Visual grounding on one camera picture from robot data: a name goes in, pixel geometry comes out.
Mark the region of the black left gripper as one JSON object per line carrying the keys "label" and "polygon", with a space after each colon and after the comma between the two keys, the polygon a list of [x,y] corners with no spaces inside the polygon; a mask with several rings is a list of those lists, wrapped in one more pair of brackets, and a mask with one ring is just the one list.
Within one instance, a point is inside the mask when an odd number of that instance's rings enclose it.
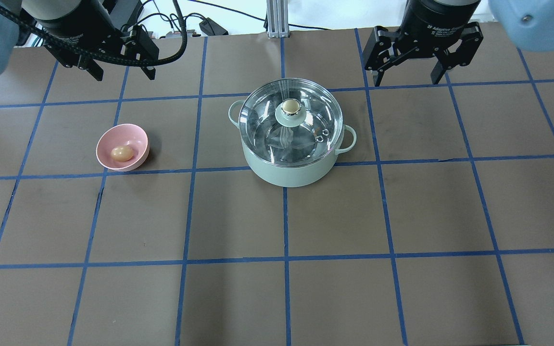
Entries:
{"label": "black left gripper", "polygon": [[77,67],[102,81],[103,69],[95,62],[134,66],[132,61],[149,62],[160,50],[141,25],[125,36],[114,26],[99,0],[23,0],[24,9],[41,26],[44,46],[65,68]]}

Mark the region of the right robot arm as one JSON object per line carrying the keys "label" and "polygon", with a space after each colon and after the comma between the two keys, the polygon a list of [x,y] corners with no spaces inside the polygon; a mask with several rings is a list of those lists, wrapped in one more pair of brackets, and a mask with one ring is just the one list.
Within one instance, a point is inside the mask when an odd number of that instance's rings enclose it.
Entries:
{"label": "right robot arm", "polygon": [[[554,0],[491,0],[492,15],[519,49],[554,51]],[[456,66],[468,66],[484,40],[473,21],[479,0],[408,0],[394,30],[372,28],[362,52],[375,86],[385,72],[412,59],[437,59],[430,77],[437,85]]]}

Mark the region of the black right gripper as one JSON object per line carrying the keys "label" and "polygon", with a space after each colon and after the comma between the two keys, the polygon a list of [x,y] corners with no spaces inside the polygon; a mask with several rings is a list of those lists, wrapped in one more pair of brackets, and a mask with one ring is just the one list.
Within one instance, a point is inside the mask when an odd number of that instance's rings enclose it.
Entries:
{"label": "black right gripper", "polygon": [[[470,22],[479,0],[407,0],[400,27],[374,26],[364,47],[364,69],[372,73],[375,87],[385,72],[400,65],[404,55],[433,53],[437,63],[430,77],[437,85],[448,70],[468,66],[484,36],[479,22]],[[455,52],[448,48],[460,41]]]}

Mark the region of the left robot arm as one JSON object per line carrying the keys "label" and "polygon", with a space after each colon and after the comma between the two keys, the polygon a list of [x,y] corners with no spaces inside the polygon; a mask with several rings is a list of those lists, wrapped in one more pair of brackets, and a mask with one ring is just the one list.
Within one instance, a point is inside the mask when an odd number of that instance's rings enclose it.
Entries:
{"label": "left robot arm", "polygon": [[[40,24],[51,35],[48,51],[66,68],[76,66],[96,80],[103,77],[100,61],[115,57],[126,61],[156,61],[159,49],[140,25],[116,22],[101,0],[0,0],[0,6],[28,25]],[[0,75],[6,70],[24,27],[0,14]]]}

